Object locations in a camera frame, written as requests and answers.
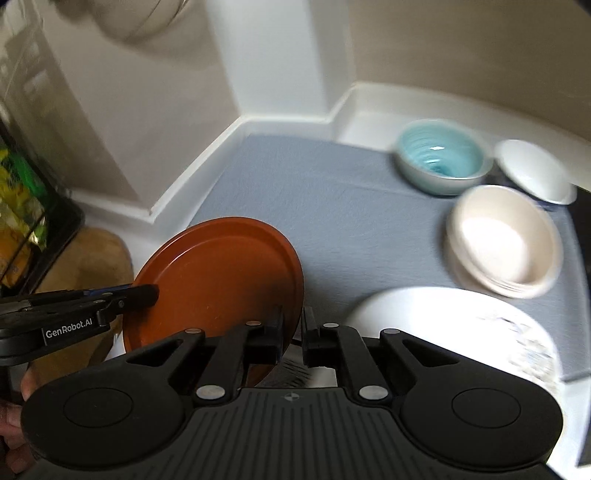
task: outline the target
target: crosshair symbol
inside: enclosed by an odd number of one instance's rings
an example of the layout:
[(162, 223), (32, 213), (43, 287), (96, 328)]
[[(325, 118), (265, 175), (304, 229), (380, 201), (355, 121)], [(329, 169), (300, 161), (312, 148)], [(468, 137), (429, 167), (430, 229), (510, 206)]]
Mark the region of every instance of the crosshair symbol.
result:
[(283, 396), (284, 399), (290, 402), (294, 402), (300, 399), (300, 396), (295, 392), (289, 392), (287, 395)]

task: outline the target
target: screw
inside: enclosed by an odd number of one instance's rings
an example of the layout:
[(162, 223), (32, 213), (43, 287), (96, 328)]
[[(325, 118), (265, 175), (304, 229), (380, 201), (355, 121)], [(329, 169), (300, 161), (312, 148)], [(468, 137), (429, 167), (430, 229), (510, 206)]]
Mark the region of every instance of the screw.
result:
[(366, 385), (359, 389), (359, 396), (365, 400), (381, 400), (388, 396), (388, 390), (379, 385)]
[(199, 387), (195, 393), (202, 400), (217, 400), (222, 398), (226, 391), (219, 385), (204, 385)]

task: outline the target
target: human hand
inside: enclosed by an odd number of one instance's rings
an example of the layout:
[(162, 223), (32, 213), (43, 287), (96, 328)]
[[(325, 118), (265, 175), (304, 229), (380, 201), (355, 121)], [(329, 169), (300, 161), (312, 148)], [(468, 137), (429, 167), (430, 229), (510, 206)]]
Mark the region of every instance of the human hand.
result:
[[(21, 381), (21, 393), (25, 401), (38, 388), (32, 370), (27, 370)], [(10, 448), (6, 453), (6, 465), (14, 473), (24, 472), (35, 463), (31, 449), (25, 440), (21, 428), (20, 405), (0, 400), (0, 436)]]

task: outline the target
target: brown plate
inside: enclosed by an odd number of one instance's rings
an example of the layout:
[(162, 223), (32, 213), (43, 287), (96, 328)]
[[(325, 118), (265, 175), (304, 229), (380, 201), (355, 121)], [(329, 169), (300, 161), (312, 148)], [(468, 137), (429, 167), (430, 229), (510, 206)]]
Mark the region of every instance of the brown plate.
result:
[(285, 313), (284, 348), (296, 331), (304, 278), (296, 251), (272, 226), (241, 217), (200, 223), (164, 244), (134, 285), (160, 288), (156, 305), (126, 314), (125, 350), (197, 327), (218, 336), (247, 320)]

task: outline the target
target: finger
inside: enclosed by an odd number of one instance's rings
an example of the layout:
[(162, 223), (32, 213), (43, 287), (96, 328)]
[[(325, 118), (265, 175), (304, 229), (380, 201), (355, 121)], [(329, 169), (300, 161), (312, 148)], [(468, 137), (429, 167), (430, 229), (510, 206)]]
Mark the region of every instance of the finger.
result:
[(21, 410), (20, 405), (15, 405), (7, 401), (0, 401), (0, 429), (2, 426), (21, 428)]
[(15, 448), (19, 448), (21, 445), (25, 443), (25, 437), (21, 435), (5, 435), (4, 436), (4, 443), (10, 448), (14, 450)]
[(33, 466), (35, 459), (33, 458), (31, 449), (25, 444), (17, 449), (10, 450), (6, 454), (6, 464), (14, 473), (21, 473), (30, 466)]
[(32, 369), (28, 369), (21, 380), (21, 395), (27, 401), (31, 394), (39, 388), (39, 380)]

